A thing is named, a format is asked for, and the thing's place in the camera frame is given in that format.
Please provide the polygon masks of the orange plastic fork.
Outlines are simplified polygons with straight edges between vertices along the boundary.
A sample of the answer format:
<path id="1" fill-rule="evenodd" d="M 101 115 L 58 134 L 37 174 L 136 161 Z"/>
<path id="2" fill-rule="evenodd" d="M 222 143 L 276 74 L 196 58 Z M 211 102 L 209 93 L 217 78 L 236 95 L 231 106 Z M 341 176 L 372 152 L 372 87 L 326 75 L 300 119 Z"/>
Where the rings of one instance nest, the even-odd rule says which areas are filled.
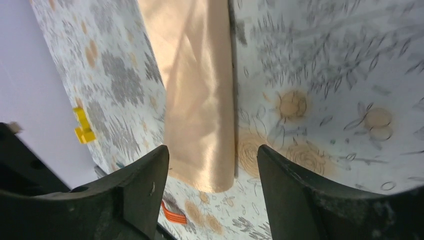
<path id="1" fill-rule="evenodd" d="M 187 224 L 187 218 L 184 214 L 178 214 L 175 212 L 170 211 L 165 204 L 165 201 L 161 201 L 161 208 L 163 211 L 163 214 L 165 218 L 172 223 L 180 224 L 180 225 L 186 225 Z"/>

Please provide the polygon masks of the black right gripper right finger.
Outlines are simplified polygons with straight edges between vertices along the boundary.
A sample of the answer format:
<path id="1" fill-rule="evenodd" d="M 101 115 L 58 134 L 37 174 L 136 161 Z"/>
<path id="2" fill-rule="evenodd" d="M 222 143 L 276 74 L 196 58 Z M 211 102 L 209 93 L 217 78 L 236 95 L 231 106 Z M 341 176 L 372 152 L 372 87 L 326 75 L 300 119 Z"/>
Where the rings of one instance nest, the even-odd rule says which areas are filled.
<path id="1" fill-rule="evenodd" d="M 257 162 L 274 240 L 421 240 L 424 189 L 383 195 L 308 170 L 263 144 Z"/>

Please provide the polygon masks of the orange cloth napkin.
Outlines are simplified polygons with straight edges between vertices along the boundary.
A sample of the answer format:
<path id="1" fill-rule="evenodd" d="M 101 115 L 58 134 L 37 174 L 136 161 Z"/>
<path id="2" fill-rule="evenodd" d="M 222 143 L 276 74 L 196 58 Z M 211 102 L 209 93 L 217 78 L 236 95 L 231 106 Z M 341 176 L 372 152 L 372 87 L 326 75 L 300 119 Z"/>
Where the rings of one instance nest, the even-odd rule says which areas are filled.
<path id="1" fill-rule="evenodd" d="M 140 0 L 166 91 L 169 175 L 221 193 L 235 178 L 235 105 L 226 0 Z"/>

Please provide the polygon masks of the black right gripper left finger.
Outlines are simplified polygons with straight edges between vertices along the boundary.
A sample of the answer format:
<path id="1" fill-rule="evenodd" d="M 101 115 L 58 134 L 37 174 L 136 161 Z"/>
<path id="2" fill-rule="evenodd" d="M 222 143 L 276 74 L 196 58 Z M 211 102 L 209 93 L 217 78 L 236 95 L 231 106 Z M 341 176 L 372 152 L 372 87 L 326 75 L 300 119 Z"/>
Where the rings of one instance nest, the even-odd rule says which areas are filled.
<path id="1" fill-rule="evenodd" d="M 169 169 L 161 145 L 70 192 L 0 193 L 3 240 L 152 240 Z"/>

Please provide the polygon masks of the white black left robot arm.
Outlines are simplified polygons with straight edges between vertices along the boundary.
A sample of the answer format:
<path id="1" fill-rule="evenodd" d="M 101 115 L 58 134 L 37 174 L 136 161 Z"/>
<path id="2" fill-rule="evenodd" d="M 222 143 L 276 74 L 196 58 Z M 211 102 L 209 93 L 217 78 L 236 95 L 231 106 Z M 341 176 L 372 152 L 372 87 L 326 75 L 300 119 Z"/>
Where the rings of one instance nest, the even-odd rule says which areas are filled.
<path id="1" fill-rule="evenodd" d="M 0 124 L 0 189 L 24 196 L 70 191 L 4 122 Z"/>

